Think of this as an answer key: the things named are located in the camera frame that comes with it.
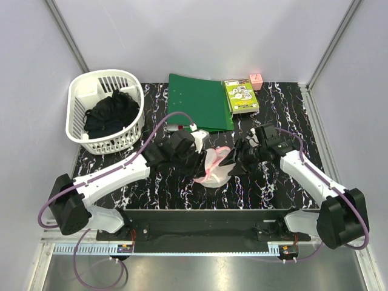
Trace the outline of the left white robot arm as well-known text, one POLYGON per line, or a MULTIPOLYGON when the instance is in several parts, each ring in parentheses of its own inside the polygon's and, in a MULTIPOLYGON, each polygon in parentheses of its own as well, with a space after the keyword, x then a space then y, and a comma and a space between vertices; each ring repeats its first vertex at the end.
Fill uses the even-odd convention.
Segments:
POLYGON ((128 158, 95 173, 74 179, 67 174, 57 177, 48 207, 61 234, 95 229, 111 233, 118 240, 126 239, 131 232, 127 218, 119 210, 99 207, 96 202, 127 184, 147 179, 161 166, 182 170, 192 178, 203 176, 203 147, 208 138, 209 133, 204 130, 178 130, 161 142, 144 144, 128 158))

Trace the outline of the white mesh laundry bag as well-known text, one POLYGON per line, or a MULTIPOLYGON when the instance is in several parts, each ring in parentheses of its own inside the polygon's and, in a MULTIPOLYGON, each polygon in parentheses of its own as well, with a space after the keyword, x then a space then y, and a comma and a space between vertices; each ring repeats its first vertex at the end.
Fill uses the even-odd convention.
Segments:
POLYGON ((194 182, 207 188, 218 188, 225 185, 230 179, 229 172, 234 168, 235 163, 221 166, 221 162, 230 151, 230 147, 227 146, 218 149, 207 149, 204 163, 205 174, 194 179, 194 182))

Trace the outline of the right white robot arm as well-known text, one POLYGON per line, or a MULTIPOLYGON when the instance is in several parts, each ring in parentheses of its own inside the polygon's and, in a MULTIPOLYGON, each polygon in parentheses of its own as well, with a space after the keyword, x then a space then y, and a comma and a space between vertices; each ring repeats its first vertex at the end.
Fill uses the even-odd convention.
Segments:
POLYGON ((230 176, 252 173, 268 162, 294 179, 316 202, 319 211, 291 210, 275 225, 275 233, 289 240, 296 233, 318 237, 328 248, 362 250, 369 244, 369 220, 362 191, 348 189, 328 177, 303 153, 301 138, 283 140, 283 129, 268 123, 238 139, 220 166, 232 166, 230 176))

